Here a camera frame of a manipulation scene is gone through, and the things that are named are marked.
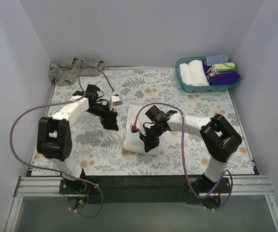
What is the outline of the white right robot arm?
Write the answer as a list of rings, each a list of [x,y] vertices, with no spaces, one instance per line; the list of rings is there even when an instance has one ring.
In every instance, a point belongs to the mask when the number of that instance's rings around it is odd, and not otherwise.
[[[145,152],[156,148],[160,143],[160,136],[167,131],[180,131],[183,135],[188,133],[202,138],[211,158],[200,184],[208,193],[216,191],[220,187],[231,155],[242,143],[239,133],[220,114],[213,117],[195,117],[187,116],[177,108],[165,113],[155,105],[150,104],[149,107],[145,115],[149,119],[147,123],[150,127],[146,126],[146,122],[138,121],[131,126],[133,133],[139,133]]]

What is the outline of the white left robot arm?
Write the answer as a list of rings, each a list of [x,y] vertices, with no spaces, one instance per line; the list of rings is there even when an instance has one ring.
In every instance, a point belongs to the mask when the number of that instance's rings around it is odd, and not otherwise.
[[[122,104],[121,97],[111,96],[107,104],[99,97],[101,90],[88,85],[85,91],[72,94],[69,104],[50,117],[42,117],[38,124],[37,152],[52,161],[61,176],[70,180],[70,187],[76,193],[86,190],[87,182],[81,178],[83,169],[74,161],[72,153],[71,126],[85,112],[99,117],[106,130],[118,131],[116,105]]]

